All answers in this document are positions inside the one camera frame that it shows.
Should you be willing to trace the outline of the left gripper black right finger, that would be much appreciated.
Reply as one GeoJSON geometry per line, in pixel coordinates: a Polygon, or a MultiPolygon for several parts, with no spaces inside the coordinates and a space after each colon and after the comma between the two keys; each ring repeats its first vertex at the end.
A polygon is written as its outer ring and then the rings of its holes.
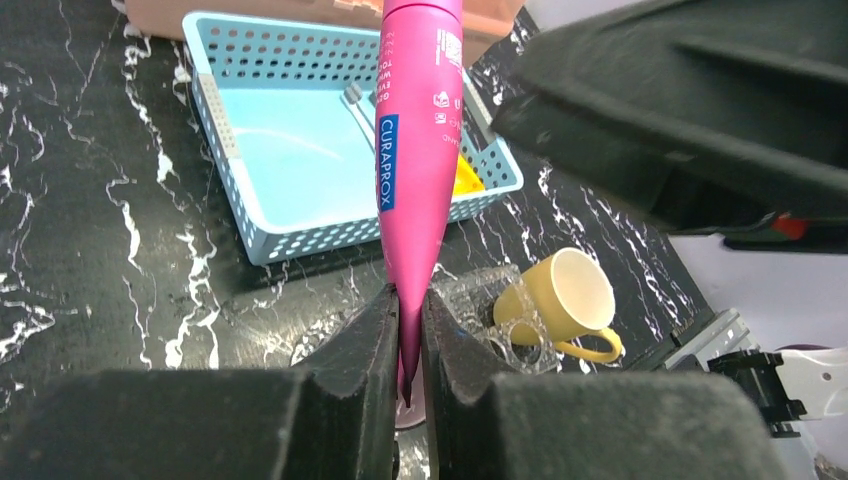
{"type": "Polygon", "coordinates": [[[784,479],[754,404],[693,371],[526,375],[429,292],[422,312],[437,479],[784,479]]]}

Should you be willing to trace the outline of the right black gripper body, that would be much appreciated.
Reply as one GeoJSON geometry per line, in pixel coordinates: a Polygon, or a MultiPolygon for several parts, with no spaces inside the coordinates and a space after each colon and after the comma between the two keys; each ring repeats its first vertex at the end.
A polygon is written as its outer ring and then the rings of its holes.
{"type": "Polygon", "coordinates": [[[546,30],[492,129],[671,235],[847,249],[847,5],[645,1],[546,30]]]}

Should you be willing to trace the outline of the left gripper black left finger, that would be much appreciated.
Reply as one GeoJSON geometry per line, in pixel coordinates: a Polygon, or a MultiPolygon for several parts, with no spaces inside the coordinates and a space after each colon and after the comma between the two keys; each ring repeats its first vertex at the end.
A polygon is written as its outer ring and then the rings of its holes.
{"type": "Polygon", "coordinates": [[[42,394],[5,479],[389,479],[399,305],[384,287],[285,369],[109,370],[42,394]]]}

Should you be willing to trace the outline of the purple mug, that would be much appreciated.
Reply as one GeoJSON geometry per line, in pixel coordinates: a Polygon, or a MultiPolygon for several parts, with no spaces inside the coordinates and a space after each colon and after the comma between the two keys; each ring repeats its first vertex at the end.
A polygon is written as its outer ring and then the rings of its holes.
{"type": "Polygon", "coordinates": [[[416,371],[412,382],[410,404],[407,405],[401,392],[402,381],[397,389],[395,406],[395,429],[398,431],[414,428],[426,420],[426,400],[422,369],[416,371]]]}

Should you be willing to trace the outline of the yellow mug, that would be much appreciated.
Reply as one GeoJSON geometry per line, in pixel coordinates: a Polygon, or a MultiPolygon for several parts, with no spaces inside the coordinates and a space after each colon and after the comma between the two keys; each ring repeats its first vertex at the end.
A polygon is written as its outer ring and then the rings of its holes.
{"type": "Polygon", "coordinates": [[[522,273],[493,306],[494,323],[511,321],[510,340],[522,346],[551,341],[556,350],[594,363],[616,361],[623,344],[610,328],[616,300],[610,280],[591,256],[563,248],[522,273]]]}

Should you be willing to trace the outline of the yellow toothpaste tube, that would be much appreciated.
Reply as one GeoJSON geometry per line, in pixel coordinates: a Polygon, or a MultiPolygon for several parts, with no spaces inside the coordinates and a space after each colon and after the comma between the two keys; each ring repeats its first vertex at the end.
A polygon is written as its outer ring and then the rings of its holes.
{"type": "Polygon", "coordinates": [[[456,176],[453,187],[453,196],[462,196],[485,190],[485,186],[479,176],[475,173],[469,162],[462,156],[458,156],[456,176]]]}

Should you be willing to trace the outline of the light blue plastic basket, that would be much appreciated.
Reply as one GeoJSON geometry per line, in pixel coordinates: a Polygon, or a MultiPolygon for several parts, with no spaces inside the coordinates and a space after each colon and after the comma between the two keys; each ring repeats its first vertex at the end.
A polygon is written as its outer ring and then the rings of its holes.
{"type": "MultiPolygon", "coordinates": [[[[376,151],[342,100],[356,82],[375,129],[380,29],[206,11],[187,14],[182,28],[193,96],[250,261],[381,241],[376,151]]],[[[463,71],[459,155],[485,190],[452,192],[447,225],[524,183],[502,139],[474,144],[471,131],[483,126],[474,94],[463,71]]]]}

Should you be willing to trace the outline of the pink toothpaste tube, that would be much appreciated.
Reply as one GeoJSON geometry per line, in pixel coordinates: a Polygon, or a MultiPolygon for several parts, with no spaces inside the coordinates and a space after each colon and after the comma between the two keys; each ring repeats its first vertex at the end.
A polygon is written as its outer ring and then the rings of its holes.
{"type": "Polygon", "coordinates": [[[421,315],[448,223],[462,130],[463,4],[387,1],[376,80],[376,195],[400,305],[400,389],[412,400],[421,315]]]}

